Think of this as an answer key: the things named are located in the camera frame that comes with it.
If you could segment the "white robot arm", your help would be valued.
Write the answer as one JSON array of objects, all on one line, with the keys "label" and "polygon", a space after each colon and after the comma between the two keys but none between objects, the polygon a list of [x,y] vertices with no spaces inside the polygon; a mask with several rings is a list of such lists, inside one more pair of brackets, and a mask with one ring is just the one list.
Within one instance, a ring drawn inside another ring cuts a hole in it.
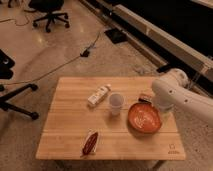
[{"label": "white robot arm", "polygon": [[178,68],[157,77],[151,86],[153,105],[160,111],[177,106],[213,127],[213,99],[190,91],[187,84],[187,74]]}]

